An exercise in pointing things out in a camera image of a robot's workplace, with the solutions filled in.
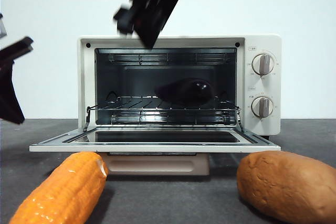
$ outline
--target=purple eggplant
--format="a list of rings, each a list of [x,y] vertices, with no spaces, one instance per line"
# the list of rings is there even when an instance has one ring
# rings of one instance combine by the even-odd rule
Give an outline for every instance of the purple eggplant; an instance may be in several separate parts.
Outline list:
[[[165,102],[184,107],[201,106],[214,98],[211,84],[198,78],[185,78],[156,87],[155,94]]]

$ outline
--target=orange corn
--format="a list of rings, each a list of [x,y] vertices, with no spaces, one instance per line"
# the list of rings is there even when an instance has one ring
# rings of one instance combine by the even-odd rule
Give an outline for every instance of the orange corn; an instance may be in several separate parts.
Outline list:
[[[98,202],[107,174],[98,154],[70,155],[22,202],[9,224],[84,223]]]

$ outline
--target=white knob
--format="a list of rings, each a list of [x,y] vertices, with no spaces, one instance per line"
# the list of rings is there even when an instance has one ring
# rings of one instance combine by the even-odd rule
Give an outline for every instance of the white knob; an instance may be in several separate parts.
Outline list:
[[[269,53],[259,54],[252,61],[252,68],[255,73],[265,76],[273,70],[274,60]]]
[[[257,117],[266,118],[273,112],[273,103],[267,97],[257,97],[252,102],[251,109]]]

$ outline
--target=gray table surface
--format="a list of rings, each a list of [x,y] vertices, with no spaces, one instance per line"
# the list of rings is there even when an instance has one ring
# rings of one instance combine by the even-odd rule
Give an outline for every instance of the gray table surface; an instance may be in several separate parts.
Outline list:
[[[282,120],[271,137],[282,150],[336,167],[336,120]],[[30,153],[30,144],[70,131],[77,120],[26,120],[1,124],[1,223],[69,153]],[[236,170],[245,154],[211,156],[208,177],[109,176],[87,223],[281,223],[244,204]]]

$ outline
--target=white toaster oven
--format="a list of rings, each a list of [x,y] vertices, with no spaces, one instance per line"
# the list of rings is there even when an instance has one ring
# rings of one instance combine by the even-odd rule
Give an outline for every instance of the white toaster oven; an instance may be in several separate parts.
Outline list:
[[[199,106],[160,99],[155,87],[202,78]],[[78,40],[78,129],[32,152],[99,152],[115,174],[208,174],[209,153],[280,150],[281,39],[277,35]]]

